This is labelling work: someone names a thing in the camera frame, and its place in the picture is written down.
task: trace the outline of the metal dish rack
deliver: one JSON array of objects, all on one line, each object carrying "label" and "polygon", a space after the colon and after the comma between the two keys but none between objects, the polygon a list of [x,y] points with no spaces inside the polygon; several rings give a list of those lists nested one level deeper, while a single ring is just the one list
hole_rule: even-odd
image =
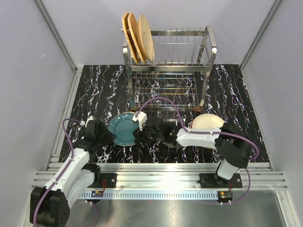
[{"label": "metal dish rack", "polygon": [[[123,56],[126,67],[130,106],[140,108],[148,99],[166,97],[180,109],[201,111],[205,102],[207,83],[217,54],[211,26],[198,31],[151,31],[155,56],[146,64],[136,64],[124,38]],[[201,101],[198,100],[196,72],[204,72]],[[149,108],[172,110],[170,103],[155,100]]]}]

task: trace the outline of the gray floor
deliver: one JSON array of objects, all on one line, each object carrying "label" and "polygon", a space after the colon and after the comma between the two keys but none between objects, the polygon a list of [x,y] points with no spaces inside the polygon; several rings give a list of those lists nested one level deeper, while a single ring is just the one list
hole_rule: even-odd
[{"label": "gray floor", "polygon": [[[89,227],[285,227],[274,192],[250,192],[231,206],[199,201],[104,200],[97,204],[98,222]],[[68,227],[86,227],[93,207],[74,206]]]}]

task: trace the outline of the teal plate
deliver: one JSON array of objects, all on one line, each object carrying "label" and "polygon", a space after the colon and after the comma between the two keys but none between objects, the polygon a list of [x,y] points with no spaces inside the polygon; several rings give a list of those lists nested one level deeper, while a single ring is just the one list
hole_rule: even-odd
[{"label": "teal plate", "polygon": [[114,117],[107,129],[116,136],[114,143],[120,146],[134,145],[133,131],[136,130],[139,125],[133,122],[133,112],[125,112]]}]

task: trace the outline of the marble tabletop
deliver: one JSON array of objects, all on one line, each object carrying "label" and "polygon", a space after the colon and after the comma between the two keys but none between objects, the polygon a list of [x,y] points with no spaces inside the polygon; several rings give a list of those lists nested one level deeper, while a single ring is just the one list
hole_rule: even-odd
[{"label": "marble tabletop", "polygon": [[[197,92],[200,94],[203,74],[197,73],[195,78]],[[88,116],[94,115],[108,125],[116,115],[130,111],[130,109],[124,66],[84,66],[71,118],[85,121]],[[170,124],[178,124],[175,111],[154,109],[148,110],[147,113],[157,115]],[[185,125],[190,126],[196,113],[191,110],[183,110],[180,113]],[[260,149],[260,155],[252,162],[269,162],[263,137],[238,65],[214,65],[201,113],[218,115],[246,131]],[[82,130],[81,126],[72,122],[67,128],[73,142],[77,140]],[[70,149],[65,139],[60,161],[64,161],[69,152]],[[142,149],[137,145],[121,147],[112,143],[96,148],[96,154],[100,163],[213,163],[221,160],[215,149],[168,148],[159,142],[147,149]]]}]

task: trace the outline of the black mounting plate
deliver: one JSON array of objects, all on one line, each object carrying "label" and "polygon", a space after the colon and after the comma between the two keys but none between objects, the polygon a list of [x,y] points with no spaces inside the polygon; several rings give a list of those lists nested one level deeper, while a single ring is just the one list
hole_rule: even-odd
[{"label": "black mounting plate", "polygon": [[94,187],[89,186],[89,188],[103,188],[102,180],[106,180],[105,188],[115,188],[117,184],[117,174],[101,173],[101,182]]},{"label": "black mounting plate", "polygon": [[[201,188],[226,188],[229,189],[230,185],[227,184],[218,184],[214,178],[215,174],[199,174],[200,180],[198,181],[201,185]],[[240,174],[234,174],[231,179],[232,188],[242,188],[242,180]]]}]

